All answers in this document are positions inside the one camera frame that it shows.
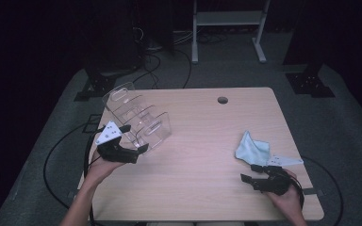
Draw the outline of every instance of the wire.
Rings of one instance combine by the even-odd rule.
[[[154,58],[156,58],[157,59],[157,65],[152,69],[152,70],[147,70],[146,69],[146,64],[145,64],[145,70],[147,71],[147,73],[143,73],[142,75],[140,75],[140,76],[138,76],[136,79],[134,79],[134,81],[132,82],[132,83],[136,83],[138,80],[140,80],[142,77],[144,77],[145,75],[147,75],[147,74],[151,74],[152,76],[153,76],[153,78],[155,77],[156,78],[156,80],[155,80],[155,78],[154,78],[154,85],[156,85],[156,87],[157,87],[157,81],[158,81],[158,78],[157,78],[157,76],[155,75],[155,74],[152,74],[152,72],[153,71],[155,71],[159,66],[160,66],[160,64],[161,64],[161,60],[160,60],[160,58],[158,57],[158,56],[155,56],[155,55],[149,55],[149,54],[147,54],[147,56],[149,56],[149,57],[154,57]]]
[[[99,157],[97,157],[97,158],[95,158],[94,160],[92,160],[88,166],[90,167],[94,162],[98,161],[98,159],[101,158],[101,157],[102,157],[102,156],[99,155]]]
[[[186,36],[184,36],[182,38],[179,38],[178,40],[175,40],[174,45],[180,44],[180,43],[182,43],[182,42],[184,42],[186,40],[190,40],[190,38],[192,38],[192,32],[191,31],[188,32],[188,35],[186,35]]]
[[[98,129],[98,130],[96,130],[95,132],[93,132],[90,135],[90,138],[88,139],[87,146],[86,146],[85,152],[84,152],[84,178],[88,174],[88,169],[90,168],[90,165],[100,158],[100,156],[99,156],[98,158],[94,159],[92,162],[88,163],[89,160],[90,160],[90,151],[91,151],[91,146],[92,146],[92,143],[93,143],[93,139],[95,138],[96,134],[101,133],[102,131],[104,131],[104,129],[105,129],[105,126]]]
[[[46,167],[48,165],[48,161],[49,158],[52,154],[52,152],[55,150],[55,148],[58,146],[59,143],[61,143],[61,141],[63,141],[63,139],[65,139],[68,135],[72,134],[74,131],[76,131],[77,129],[85,126],[87,124],[87,122],[75,127],[75,129],[71,130],[69,133],[67,133],[66,135],[64,135],[53,147],[52,149],[49,151],[49,154],[46,156],[45,159],[45,163],[43,165],[43,181],[45,182],[45,186],[48,189],[49,193],[55,198],[56,201],[58,201],[61,205],[63,205],[66,209],[69,209],[70,206],[67,205],[66,203],[64,203],[52,190],[52,188],[49,186],[48,180],[46,178]]]
[[[140,31],[140,41],[143,39],[143,30],[140,29],[139,27],[133,27],[133,30],[139,30]]]
[[[340,187],[337,184],[337,179],[335,179],[335,177],[331,174],[331,172],[328,169],[326,169],[322,164],[315,161],[314,159],[303,156],[303,155],[301,155],[301,158],[305,158],[305,159],[309,160],[310,162],[315,163],[320,168],[322,168],[328,174],[328,176],[331,178],[331,180],[334,182],[335,187],[337,188],[337,194],[339,195],[339,199],[340,199],[339,214],[337,216],[337,221],[334,223],[334,226],[337,226],[340,223],[340,221],[342,220],[343,211],[344,211],[344,200],[342,197],[342,192],[340,191]]]
[[[54,191],[52,190],[52,188],[49,186],[48,180],[47,180],[47,178],[46,178],[46,168],[47,168],[47,165],[48,165],[50,156],[51,156],[52,152],[55,150],[55,148],[56,148],[66,137],[68,137],[70,134],[72,134],[73,132],[75,132],[75,131],[78,130],[79,128],[87,125],[89,122],[91,122],[91,121],[97,121],[97,120],[99,120],[99,119],[100,119],[100,118],[94,119],[94,120],[90,120],[90,121],[87,121],[87,122],[85,122],[85,123],[82,123],[82,124],[76,126],[73,130],[71,130],[71,131],[68,132],[66,135],[64,135],[60,140],[58,140],[58,142],[51,148],[51,150],[49,151],[48,155],[47,155],[46,158],[45,158],[45,163],[44,163],[44,165],[43,165],[43,181],[44,181],[44,183],[45,183],[45,186],[46,186],[46,188],[48,189],[49,193],[52,195],[52,197],[53,197],[57,202],[59,202],[62,206],[64,206],[66,209],[69,209],[70,206],[69,206],[68,204],[66,204],[64,201],[62,201],[62,200],[54,193]],[[93,135],[90,136],[89,144],[91,143],[91,137],[94,136],[94,135],[96,135],[96,133],[97,133],[98,131],[99,131],[99,130],[95,131],[95,132],[93,133]],[[100,223],[94,222],[93,216],[92,216],[92,218],[90,219],[90,222],[91,222],[91,224],[94,223],[94,224],[96,224],[96,225],[101,225],[101,226],[103,226],[103,225],[100,224]]]
[[[225,34],[221,34],[224,36],[224,38],[221,38],[220,36],[218,35],[210,35],[210,34],[202,34],[198,37],[198,42],[200,44],[217,44],[217,43],[220,43],[220,42],[223,42],[223,41],[226,41],[228,40],[228,37],[227,35]]]
[[[191,71],[192,71],[192,63],[190,62],[190,58],[189,58],[189,56],[188,56],[186,53],[182,52],[181,50],[177,50],[177,49],[174,49],[174,51],[183,54],[183,55],[187,58],[188,63],[189,63],[189,73],[188,73],[188,77],[187,77],[187,80],[186,80],[185,83],[184,83],[184,86],[182,87],[182,89],[184,89],[184,88],[187,86],[187,83],[189,82],[189,79],[190,79],[190,73],[191,73]]]

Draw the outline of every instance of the floor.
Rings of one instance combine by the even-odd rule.
[[[152,54],[160,59],[159,66],[153,71],[154,75],[147,74],[136,81],[135,87],[272,88],[300,154],[307,157],[305,166],[325,213],[322,220],[309,222],[309,225],[333,225],[342,210],[337,186],[326,171],[335,178],[343,197],[339,225],[362,225],[362,108],[341,76],[326,65],[319,76],[335,98],[295,94],[285,73],[299,69],[282,65],[291,33],[263,34],[262,48],[268,59],[264,64],[259,63],[255,55],[253,35],[220,36],[224,41],[200,44],[196,65],[189,64],[188,43],[177,45],[176,49],[182,52],[174,55]],[[158,58],[154,56],[146,58],[147,70],[158,65]],[[123,76],[116,81],[116,86],[132,82],[145,73],[146,70],[140,69]],[[104,109],[100,98],[74,101],[87,79],[84,70],[80,70],[63,91],[0,210],[0,225],[57,225],[66,213],[67,209],[48,192],[44,179],[64,205],[71,204],[82,174],[89,131],[95,128],[95,125],[84,127],[83,124]],[[102,224],[121,226],[135,222]],[[258,224],[288,225],[284,221]]]

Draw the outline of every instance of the black cable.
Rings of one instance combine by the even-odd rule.
[[[221,38],[218,35],[202,34],[202,35],[198,36],[197,42],[200,44],[209,45],[209,44],[217,44],[217,43],[228,40],[228,37],[226,34],[221,34],[221,35],[223,35],[224,38]]]
[[[190,79],[190,73],[191,73],[191,71],[192,71],[192,62],[190,62],[190,58],[189,58],[189,56],[188,56],[186,53],[182,52],[181,50],[177,50],[177,49],[174,49],[174,51],[183,54],[183,55],[187,58],[188,63],[189,63],[189,73],[188,73],[188,77],[187,77],[187,80],[186,80],[185,83],[184,83],[184,86],[182,87],[182,89],[184,89],[184,88],[187,86],[187,83],[188,83],[188,81],[189,81],[189,79]]]
[[[337,184],[337,179],[335,179],[335,177],[331,174],[331,172],[328,169],[326,169],[322,164],[315,161],[314,159],[303,156],[303,155],[301,155],[301,158],[305,158],[305,159],[309,160],[310,162],[315,163],[320,168],[322,168],[328,174],[328,176],[331,178],[331,180],[334,182],[335,187],[337,188],[337,194],[339,195],[339,199],[340,199],[339,214],[337,216],[337,221],[334,223],[334,226],[337,226],[340,223],[340,221],[342,220],[343,210],[344,210],[344,200],[342,197],[342,192],[340,191],[340,187]]]
[[[55,199],[57,202],[59,202],[62,206],[64,206],[66,209],[69,209],[70,206],[67,205],[64,201],[62,201],[62,200],[53,192],[53,190],[52,190],[52,188],[49,186],[48,180],[47,180],[47,178],[46,178],[46,167],[47,167],[49,158],[50,158],[52,152],[55,150],[55,148],[56,148],[56,147],[61,143],[61,141],[63,141],[67,136],[69,136],[70,134],[72,134],[72,133],[73,133],[74,131],[76,131],[77,129],[79,129],[79,128],[85,126],[85,125],[87,125],[89,122],[91,122],[91,121],[96,121],[96,120],[99,120],[99,119],[90,120],[90,121],[88,121],[88,122],[85,122],[85,123],[82,123],[82,124],[76,126],[73,130],[71,130],[71,131],[68,132],[66,135],[64,135],[60,140],[58,140],[58,142],[51,148],[51,150],[49,151],[49,154],[48,154],[48,155],[46,156],[46,158],[45,158],[45,163],[44,163],[44,165],[43,165],[43,181],[44,181],[44,183],[45,183],[45,186],[46,186],[46,188],[48,189],[49,193],[52,195],[52,197],[54,197],[54,199]],[[87,150],[87,149],[88,149],[88,150],[91,149],[91,143],[93,142],[93,137],[94,137],[99,131],[100,131],[100,130],[95,131],[95,132],[93,133],[93,135],[90,136],[86,150]],[[90,222],[91,222],[91,223],[94,223],[94,224],[96,224],[96,225],[103,226],[102,224],[97,223],[97,222],[94,221],[94,219],[93,219],[93,213],[92,213],[92,218],[91,218],[91,214],[90,214]]]
[[[99,156],[99,157],[93,159],[88,166],[90,167],[94,162],[98,161],[98,159],[101,158],[101,157],[102,156]]]
[[[69,133],[67,133],[66,135],[64,135],[53,147],[52,149],[49,151],[49,154],[46,156],[45,159],[45,163],[43,165],[43,181],[45,182],[45,186],[48,189],[49,193],[55,198],[56,201],[58,201],[61,205],[63,205],[66,209],[69,209],[70,206],[68,206],[66,203],[64,203],[52,190],[52,188],[49,186],[48,184],[48,180],[46,178],[46,166],[48,164],[49,158],[52,154],[52,152],[55,150],[55,148],[58,146],[59,143],[61,143],[61,141],[63,141],[63,139],[65,139],[68,135],[72,134],[74,131],[76,131],[77,129],[85,126],[87,124],[87,122],[75,127],[75,129],[71,130]]]
[[[135,84],[138,80],[140,80],[142,77],[144,77],[145,75],[147,74],[150,74],[152,73],[153,71],[155,71],[161,64],[161,60],[158,56],[155,56],[155,55],[147,55],[149,57],[154,57],[157,59],[158,63],[157,65],[152,69],[152,70],[147,70],[146,67],[145,67],[145,70],[147,71],[147,73],[143,73],[142,75],[138,76],[136,79],[134,79],[134,81],[132,82],[133,84]]]
[[[158,65],[155,67],[155,69],[157,69],[161,62],[160,58],[158,56],[154,56],[154,55],[149,55],[149,54],[146,54],[146,55],[148,57],[155,57],[157,59]],[[149,74],[151,74],[151,77],[154,80],[154,84],[152,85],[151,89],[153,89],[154,87],[156,87],[156,89],[158,89],[158,86],[157,86],[158,77],[153,73],[154,70],[148,70],[146,68],[146,64],[143,65],[143,68],[145,69],[145,71],[147,71]]]

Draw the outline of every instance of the transparent acrylic box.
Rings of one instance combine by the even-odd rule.
[[[136,148],[149,143],[148,151],[152,150],[172,133],[169,114],[148,105],[131,82],[113,89],[102,101],[118,127],[131,125],[124,135]]]

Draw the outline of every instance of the table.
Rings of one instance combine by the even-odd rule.
[[[260,45],[263,34],[264,23],[266,23],[267,13],[271,0],[266,0],[263,10],[256,11],[197,11],[197,0],[193,3],[193,24],[192,24],[192,63],[198,63],[198,31],[200,25],[258,25],[257,35],[252,38],[252,42],[260,63],[267,62]]]
[[[136,90],[169,112],[172,134],[116,169],[93,199],[97,220],[249,221],[284,219],[270,200],[240,174],[266,178],[235,157],[243,133],[270,143],[271,154],[299,158],[283,113],[269,88]],[[219,97],[228,99],[220,104]],[[104,111],[101,125],[112,119]],[[303,188],[312,184],[304,165],[286,167]],[[317,195],[306,195],[304,217],[323,217]]]

